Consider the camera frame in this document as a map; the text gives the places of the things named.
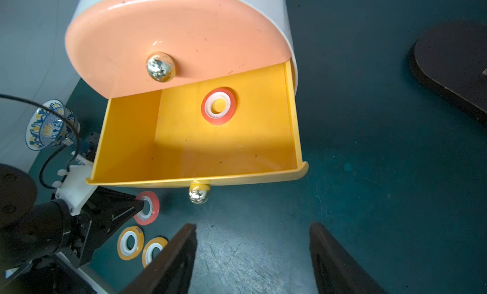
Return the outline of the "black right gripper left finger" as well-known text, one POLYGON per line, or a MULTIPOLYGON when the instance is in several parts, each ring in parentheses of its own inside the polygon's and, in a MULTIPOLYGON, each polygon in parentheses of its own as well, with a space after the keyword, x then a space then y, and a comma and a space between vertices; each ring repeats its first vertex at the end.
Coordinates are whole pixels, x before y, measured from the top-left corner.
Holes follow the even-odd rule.
POLYGON ((196 229, 195 224, 185 224, 123 293, 187 294, 197 251, 196 229))

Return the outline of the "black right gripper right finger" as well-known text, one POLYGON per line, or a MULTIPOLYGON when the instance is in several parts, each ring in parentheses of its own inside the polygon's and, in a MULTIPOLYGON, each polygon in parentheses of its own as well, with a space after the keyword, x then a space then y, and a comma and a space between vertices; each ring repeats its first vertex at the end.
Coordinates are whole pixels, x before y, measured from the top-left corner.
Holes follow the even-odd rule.
POLYGON ((318 293, 385 293, 321 223, 309 229, 309 250, 318 293))

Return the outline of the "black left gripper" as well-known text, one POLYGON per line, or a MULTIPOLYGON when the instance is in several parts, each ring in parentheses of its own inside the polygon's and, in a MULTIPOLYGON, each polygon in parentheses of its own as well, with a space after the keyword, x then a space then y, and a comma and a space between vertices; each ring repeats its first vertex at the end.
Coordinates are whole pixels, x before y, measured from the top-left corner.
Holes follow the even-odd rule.
POLYGON ((131 194, 97 187, 74 218, 68 260, 74 267, 91 262, 100 248, 123 224, 143 210, 145 202, 131 194))

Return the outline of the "red tape roll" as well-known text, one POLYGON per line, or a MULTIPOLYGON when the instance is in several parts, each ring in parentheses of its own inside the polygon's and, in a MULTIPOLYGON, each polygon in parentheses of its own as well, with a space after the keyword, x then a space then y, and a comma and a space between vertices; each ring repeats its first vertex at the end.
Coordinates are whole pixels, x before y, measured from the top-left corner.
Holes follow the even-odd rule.
POLYGON ((233 118, 236 110, 237 96, 228 87, 214 89, 208 93, 201 105, 202 116, 212 125, 227 123, 233 118))
POLYGON ((134 217, 135 221, 141 226, 153 223, 158 218, 160 211, 160 202, 157 195, 152 191, 143 191, 136 199, 148 204, 148 212, 144 212, 143 209, 139 211, 134 217))

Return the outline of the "yellow drawer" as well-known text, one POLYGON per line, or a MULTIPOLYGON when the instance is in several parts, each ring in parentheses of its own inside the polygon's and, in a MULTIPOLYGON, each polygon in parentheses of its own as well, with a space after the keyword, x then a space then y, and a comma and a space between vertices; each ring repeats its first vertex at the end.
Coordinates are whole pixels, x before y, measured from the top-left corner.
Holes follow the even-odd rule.
POLYGON ((292 62, 110 99, 89 185, 205 188, 294 181, 303 160, 292 62), (237 110, 223 125, 201 113, 228 87, 237 110))

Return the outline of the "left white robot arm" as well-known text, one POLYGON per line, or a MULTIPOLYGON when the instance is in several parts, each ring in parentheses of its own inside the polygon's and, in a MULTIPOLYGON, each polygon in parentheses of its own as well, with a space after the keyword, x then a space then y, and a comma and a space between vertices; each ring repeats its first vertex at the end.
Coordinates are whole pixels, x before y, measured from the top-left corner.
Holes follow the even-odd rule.
POLYGON ((94 293, 75 273, 144 203, 98 187, 75 214, 61 199, 36 205, 25 172, 1 165, 1 293, 94 293))

